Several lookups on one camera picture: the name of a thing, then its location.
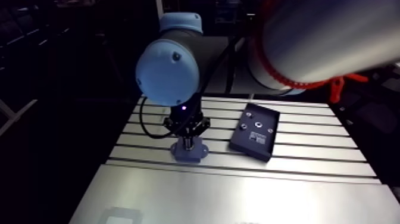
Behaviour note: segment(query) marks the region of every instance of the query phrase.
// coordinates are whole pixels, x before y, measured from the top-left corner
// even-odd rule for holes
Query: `dark blue part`
[[[184,148],[183,138],[179,137],[178,142],[171,146],[171,153],[176,161],[184,163],[200,163],[201,159],[208,155],[208,147],[202,143],[200,137],[193,137],[193,148]]]
[[[268,162],[272,157],[279,114],[278,111],[247,104],[230,139],[229,148]],[[255,122],[261,122],[262,127],[256,127]],[[240,128],[241,124],[246,124],[247,128]]]

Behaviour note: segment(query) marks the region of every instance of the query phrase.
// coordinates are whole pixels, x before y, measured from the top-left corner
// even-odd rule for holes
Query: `dark background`
[[[164,1],[163,7],[199,13],[205,35],[231,36],[258,3]],[[9,216],[29,223],[69,221],[136,104],[136,61],[157,37],[155,1],[0,4],[0,99],[14,111],[38,99],[0,136]],[[392,187],[400,186],[400,97],[382,84],[399,79],[395,71],[388,65],[362,72],[371,81],[348,82],[342,100],[330,105],[378,177]],[[328,96],[325,87],[255,98],[327,102]],[[0,114],[0,125],[5,121]]]

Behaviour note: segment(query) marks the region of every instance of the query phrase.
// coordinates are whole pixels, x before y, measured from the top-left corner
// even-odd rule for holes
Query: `metal frame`
[[[26,104],[21,110],[18,112],[13,112],[7,104],[0,99],[0,111],[8,118],[8,121],[0,128],[0,136],[4,134],[4,132],[11,127],[15,122],[17,122],[20,117],[31,107],[33,106],[38,100],[34,99]]]

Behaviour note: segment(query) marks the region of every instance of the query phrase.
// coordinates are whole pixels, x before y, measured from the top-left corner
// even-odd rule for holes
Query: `metal workbench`
[[[268,163],[227,147],[247,102],[281,112]],[[183,164],[168,150],[176,138],[143,134],[137,106],[70,223],[400,223],[395,197],[328,105],[203,97],[202,108],[210,153]],[[166,133],[168,107],[148,101],[143,112],[150,132]]]

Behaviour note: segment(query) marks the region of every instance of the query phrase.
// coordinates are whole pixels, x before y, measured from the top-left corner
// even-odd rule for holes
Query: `black tray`
[[[247,104],[230,139],[229,148],[268,162],[272,156],[279,114],[278,111]]]

